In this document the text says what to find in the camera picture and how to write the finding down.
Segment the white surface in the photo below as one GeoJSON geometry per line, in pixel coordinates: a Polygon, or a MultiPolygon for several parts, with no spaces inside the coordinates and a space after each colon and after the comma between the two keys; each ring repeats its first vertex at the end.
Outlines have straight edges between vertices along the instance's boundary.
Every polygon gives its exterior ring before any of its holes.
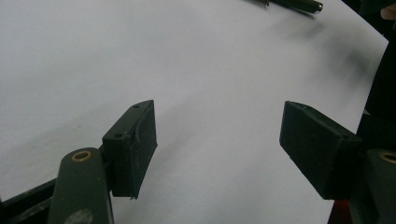
{"type": "Polygon", "coordinates": [[[0,195],[99,147],[155,101],[158,148],[116,223],[327,223],[278,143],[283,104],[356,131],[387,41],[341,1],[312,17],[245,0],[1,1],[0,195]]]}

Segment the paper sheet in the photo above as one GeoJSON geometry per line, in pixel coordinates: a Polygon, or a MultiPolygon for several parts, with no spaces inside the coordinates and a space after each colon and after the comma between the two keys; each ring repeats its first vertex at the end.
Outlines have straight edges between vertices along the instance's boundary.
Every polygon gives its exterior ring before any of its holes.
{"type": "Polygon", "coordinates": [[[278,143],[283,104],[355,132],[387,41],[323,4],[2,1],[2,200],[153,99],[159,146],[139,199],[113,199],[116,223],[326,223],[332,202],[278,143]]]}

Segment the black clamp jaw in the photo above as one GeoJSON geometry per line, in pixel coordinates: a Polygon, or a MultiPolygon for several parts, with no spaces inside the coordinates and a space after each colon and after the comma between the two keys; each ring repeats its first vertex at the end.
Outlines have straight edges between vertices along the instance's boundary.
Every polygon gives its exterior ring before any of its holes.
{"type": "Polygon", "coordinates": [[[113,223],[108,193],[137,198],[156,147],[154,102],[133,105],[99,149],[67,154],[56,179],[0,203],[0,223],[113,223]]]}
{"type": "Polygon", "coordinates": [[[326,200],[349,200],[354,224],[396,223],[396,126],[363,116],[354,134],[286,102],[280,145],[326,200]]]}

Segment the brass rivet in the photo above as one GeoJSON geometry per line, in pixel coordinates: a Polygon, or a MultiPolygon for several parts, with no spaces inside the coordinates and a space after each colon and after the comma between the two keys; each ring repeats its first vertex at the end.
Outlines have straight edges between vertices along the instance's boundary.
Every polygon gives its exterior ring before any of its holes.
{"type": "Polygon", "coordinates": [[[396,164],[396,155],[395,154],[384,152],[380,156],[381,156],[382,160],[396,164]]]}
{"type": "Polygon", "coordinates": [[[80,151],[73,155],[72,160],[73,161],[87,161],[90,159],[90,157],[91,157],[90,151],[80,151]]]}

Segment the pen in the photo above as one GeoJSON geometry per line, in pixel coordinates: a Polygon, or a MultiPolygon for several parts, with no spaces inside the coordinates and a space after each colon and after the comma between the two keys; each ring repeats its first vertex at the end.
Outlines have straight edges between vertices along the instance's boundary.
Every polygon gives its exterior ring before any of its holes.
{"type": "MultiPolygon", "coordinates": [[[[313,0],[271,0],[284,7],[292,7],[301,11],[318,14],[323,9],[323,4],[313,0]]],[[[263,4],[269,6],[269,0],[263,0],[263,4]]]]}

